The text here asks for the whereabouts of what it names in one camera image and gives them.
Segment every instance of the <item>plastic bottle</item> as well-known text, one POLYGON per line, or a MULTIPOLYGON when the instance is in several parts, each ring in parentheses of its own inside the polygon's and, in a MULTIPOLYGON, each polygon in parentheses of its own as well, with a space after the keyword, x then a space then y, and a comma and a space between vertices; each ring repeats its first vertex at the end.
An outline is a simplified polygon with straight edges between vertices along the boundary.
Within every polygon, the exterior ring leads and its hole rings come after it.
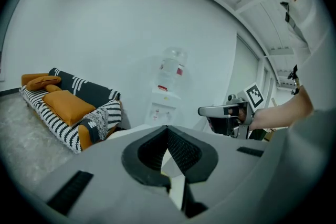
POLYGON ((163 53, 163 61, 156 80, 159 89, 174 92, 182 78, 187 53, 181 48, 170 47, 163 53))

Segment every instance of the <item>orange cushion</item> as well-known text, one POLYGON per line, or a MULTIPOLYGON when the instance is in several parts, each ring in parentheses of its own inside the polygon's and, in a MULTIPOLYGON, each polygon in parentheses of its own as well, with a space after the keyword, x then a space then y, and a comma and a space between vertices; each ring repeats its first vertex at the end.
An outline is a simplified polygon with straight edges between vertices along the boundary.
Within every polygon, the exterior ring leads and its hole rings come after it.
POLYGON ((48 84, 44 88, 48 92, 56 92, 56 91, 61 91, 62 90, 60 87, 57 87, 56 85, 53 85, 53 84, 48 84))
POLYGON ((69 91, 55 91, 43 96, 42 100, 67 125, 72 126, 96 108, 69 91))
POLYGON ((24 74, 21 76, 21 85, 27 85, 30 80, 36 79, 38 77, 48 76, 48 73, 37 73, 37 74, 24 74))
POLYGON ((56 77, 56 76, 44 76, 44 77, 39 77, 33 80, 30 80, 27 83, 27 90, 29 91, 36 91, 36 90, 40 90, 43 89, 44 86, 48 85, 48 84, 58 84, 61 82, 61 78, 60 77, 56 77))

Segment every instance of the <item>striped sofa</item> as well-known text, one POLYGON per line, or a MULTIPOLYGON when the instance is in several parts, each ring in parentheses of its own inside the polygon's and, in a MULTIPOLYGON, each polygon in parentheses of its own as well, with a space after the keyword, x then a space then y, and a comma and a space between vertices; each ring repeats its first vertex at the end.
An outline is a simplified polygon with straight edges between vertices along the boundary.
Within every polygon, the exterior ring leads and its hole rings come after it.
POLYGON ((23 99, 34 109, 52 134, 75 153, 80 153, 96 142, 92 141, 92 137, 97 137, 97 124, 89 119, 82 119, 72 126, 68 126, 63 122, 43 102, 42 97, 48 93, 45 89, 38 91, 26 89, 26 84, 30 80, 41 76, 61 77, 62 81, 57 86, 62 90, 70 91, 85 102, 92 104, 96 109, 106 109, 108 111, 107 137, 114 132, 117 124, 121 122, 120 93, 116 90, 80 79, 57 68, 52 68, 49 73, 23 75, 20 89, 23 99))

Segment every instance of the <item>black and white striped cushion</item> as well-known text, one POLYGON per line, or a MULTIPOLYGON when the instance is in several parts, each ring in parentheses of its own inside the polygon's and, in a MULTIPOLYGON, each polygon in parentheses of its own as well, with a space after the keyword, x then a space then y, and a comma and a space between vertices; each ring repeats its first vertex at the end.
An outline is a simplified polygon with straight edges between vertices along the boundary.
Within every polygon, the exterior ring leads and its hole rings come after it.
POLYGON ((111 100, 106 104, 102 105, 101 108, 106 108, 109 112, 108 119, 108 131, 115 127, 119 122, 121 122, 121 109, 120 103, 117 100, 111 100))
POLYGON ((21 88, 21 94, 26 102, 36 111, 43 122, 48 126, 50 131, 61 140, 69 149, 75 153, 81 152, 78 136, 78 125, 81 121, 73 126, 68 126, 59 119, 50 108, 42 101, 42 97, 48 92, 46 90, 29 91, 26 86, 21 88))

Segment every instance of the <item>floor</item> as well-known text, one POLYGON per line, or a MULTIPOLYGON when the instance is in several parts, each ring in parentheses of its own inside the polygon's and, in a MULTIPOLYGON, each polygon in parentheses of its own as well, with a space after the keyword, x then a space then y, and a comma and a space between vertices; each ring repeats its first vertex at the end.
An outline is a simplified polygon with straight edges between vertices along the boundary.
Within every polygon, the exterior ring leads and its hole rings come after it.
POLYGON ((32 192, 75 155, 50 133, 19 93, 0 97, 0 153, 12 179, 32 192))

